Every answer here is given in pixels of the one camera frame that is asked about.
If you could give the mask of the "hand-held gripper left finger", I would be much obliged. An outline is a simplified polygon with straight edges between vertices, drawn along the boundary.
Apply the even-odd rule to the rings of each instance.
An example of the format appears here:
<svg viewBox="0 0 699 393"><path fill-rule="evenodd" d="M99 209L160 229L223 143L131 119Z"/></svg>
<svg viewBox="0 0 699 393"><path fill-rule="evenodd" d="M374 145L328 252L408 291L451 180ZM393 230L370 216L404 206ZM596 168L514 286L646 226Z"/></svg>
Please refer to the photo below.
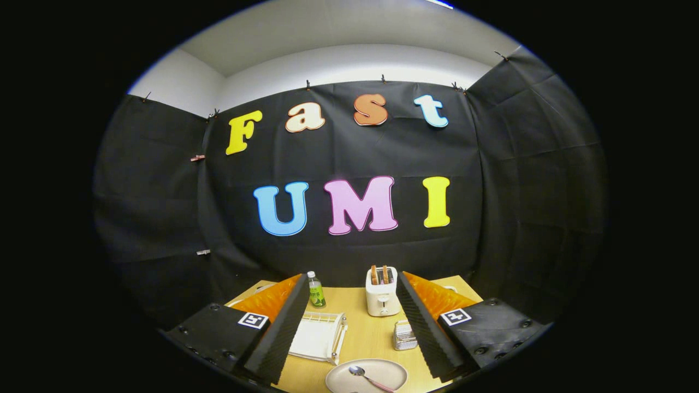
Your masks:
<svg viewBox="0 0 699 393"><path fill-rule="evenodd" d="M300 273L234 305L211 303L164 335L218 371L277 384L308 299Z"/></svg>

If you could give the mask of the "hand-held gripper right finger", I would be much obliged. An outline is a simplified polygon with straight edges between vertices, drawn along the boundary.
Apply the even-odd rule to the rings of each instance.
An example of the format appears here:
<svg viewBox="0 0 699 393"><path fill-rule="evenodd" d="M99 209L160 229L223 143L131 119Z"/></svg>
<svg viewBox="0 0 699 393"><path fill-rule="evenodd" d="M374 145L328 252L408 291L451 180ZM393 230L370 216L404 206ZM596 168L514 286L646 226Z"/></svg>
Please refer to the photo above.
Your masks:
<svg viewBox="0 0 699 393"><path fill-rule="evenodd" d="M488 371L547 331L497 298L474 302L407 272L395 281L430 373L442 382Z"/></svg>

